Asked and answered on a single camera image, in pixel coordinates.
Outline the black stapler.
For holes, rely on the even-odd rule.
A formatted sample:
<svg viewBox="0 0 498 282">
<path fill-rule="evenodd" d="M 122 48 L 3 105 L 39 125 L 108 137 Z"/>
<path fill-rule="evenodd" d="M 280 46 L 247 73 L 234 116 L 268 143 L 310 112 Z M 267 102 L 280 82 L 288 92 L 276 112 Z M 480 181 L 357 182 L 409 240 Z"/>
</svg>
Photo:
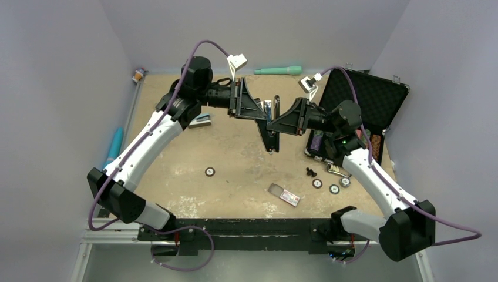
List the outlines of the black stapler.
<svg viewBox="0 0 498 282">
<path fill-rule="evenodd" d="M 265 151 L 269 154 L 278 153 L 280 151 L 280 134 L 272 128 L 268 128 L 268 125 L 273 121 L 273 118 L 278 118 L 280 115 L 280 97 L 275 95 L 273 100 L 262 100 L 260 106 L 265 118 L 255 122 Z"/>
</svg>

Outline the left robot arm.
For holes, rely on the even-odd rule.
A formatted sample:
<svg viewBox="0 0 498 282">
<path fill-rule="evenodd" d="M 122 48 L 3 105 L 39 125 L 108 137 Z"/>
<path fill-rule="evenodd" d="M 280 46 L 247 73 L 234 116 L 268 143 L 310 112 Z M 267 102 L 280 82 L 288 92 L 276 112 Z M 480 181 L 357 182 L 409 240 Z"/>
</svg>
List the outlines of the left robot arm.
<svg viewBox="0 0 498 282">
<path fill-rule="evenodd" d="M 92 168 L 87 180 L 94 203 L 124 223 L 140 223 L 152 229 L 160 240 L 173 237 L 176 217 L 134 191 L 143 175 L 163 149 L 201 113 L 202 106 L 226 108 L 236 119 L 256 122 L 264 144 L 268 142 L 267 114 L 247 92 L 245 79 L 236 72 L 247 64 L 243 54 L 228 55 L 228 84 L 213 82 L 209 59 L 191 56 L 181 69 L 180 79 L 157 104 L 145 127 L 130 145 L 104 169 Z"/>
</svg>

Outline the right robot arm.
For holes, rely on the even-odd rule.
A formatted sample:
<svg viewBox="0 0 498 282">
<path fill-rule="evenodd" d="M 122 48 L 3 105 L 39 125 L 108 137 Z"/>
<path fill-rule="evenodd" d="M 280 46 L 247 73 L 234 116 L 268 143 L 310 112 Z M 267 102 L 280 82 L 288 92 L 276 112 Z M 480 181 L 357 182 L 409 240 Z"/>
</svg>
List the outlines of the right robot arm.
<svg viewBox="0 0 498 282">
<path fill-rule="evenodd" d="M 302 135 L 306 129 L 330 133 L 325 141 L 327 152 L 341 161 L 374 199 L 383 216 L 363 213 L 346 207 L 331 214 L 328 227 L 321 230 L 326 238 L 344 239 L 357 234 L 377 242 L 393 261 L 401 261 L 435 245 L 435 207 L 418 201 L 393 180 L 372 158 L 371 145 L 365 146 L 356 134 L 361 127 L 361 109 L 345 100 L 330 112 L 297 98 L 291 108 L 267 123 L 267 130 L 289 135 Z"/>
</svg>

